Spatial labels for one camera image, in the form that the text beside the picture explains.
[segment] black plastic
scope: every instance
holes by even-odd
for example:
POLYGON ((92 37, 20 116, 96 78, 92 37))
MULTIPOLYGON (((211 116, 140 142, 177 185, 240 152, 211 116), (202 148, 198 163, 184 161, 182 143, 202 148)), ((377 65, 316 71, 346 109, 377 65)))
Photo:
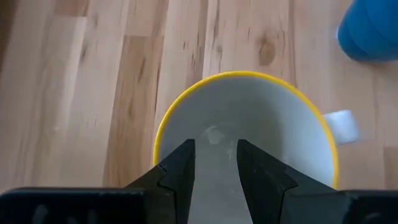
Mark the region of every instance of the black plastic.
POLYGON ((22 188, 0 196, 0 223, 187 223, 195 142, 125 189, 22 188))
POLYGON ((246 140, 237 160, 253 224, 398 223, 397 191, 337 191, 246 140))

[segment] wooden floor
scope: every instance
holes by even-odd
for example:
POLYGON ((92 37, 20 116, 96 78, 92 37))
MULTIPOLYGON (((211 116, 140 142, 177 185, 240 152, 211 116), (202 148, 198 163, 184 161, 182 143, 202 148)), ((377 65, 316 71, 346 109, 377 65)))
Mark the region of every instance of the wooden floor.
POLYGON ((0 191, 123 186, 151 167, 154 133, 187 87, 256 70, 320 109, 353 110, 342 188, 398 188, 398 64, 340 50, 351 0, 2 0, 0 191))

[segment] blue cup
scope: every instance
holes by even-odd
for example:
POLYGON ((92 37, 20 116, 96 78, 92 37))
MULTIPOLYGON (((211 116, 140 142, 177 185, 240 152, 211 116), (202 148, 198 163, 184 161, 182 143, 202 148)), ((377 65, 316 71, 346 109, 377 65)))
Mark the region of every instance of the blue cup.
POLYGON ((341 22, 338 40, 354 60, 397 60, 398 0, 355 0, 341 22))

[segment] white mug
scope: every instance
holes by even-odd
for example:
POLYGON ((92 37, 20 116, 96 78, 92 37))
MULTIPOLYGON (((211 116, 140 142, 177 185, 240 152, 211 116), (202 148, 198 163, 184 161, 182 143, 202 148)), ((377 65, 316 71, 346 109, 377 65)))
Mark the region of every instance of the white mug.
POLYGON ((195 139, 190 223, 251 223, 236 163, 246 139, 298 171, 338 188, 336 144, 358 139, 350 111, 322 116, 287 82, 257 72, 225 72, 183 92, 156 135, 154 164, 195 139))

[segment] white mug handle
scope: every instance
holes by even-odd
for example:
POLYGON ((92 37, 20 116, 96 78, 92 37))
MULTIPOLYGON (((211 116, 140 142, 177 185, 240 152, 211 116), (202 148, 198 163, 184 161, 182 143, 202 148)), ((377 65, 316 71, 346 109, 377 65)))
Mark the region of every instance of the white mug handle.
POLYGON ((359 129, 350 110, 328 113, 323 117, 326 119, 337 145, 359 139, 359 129))

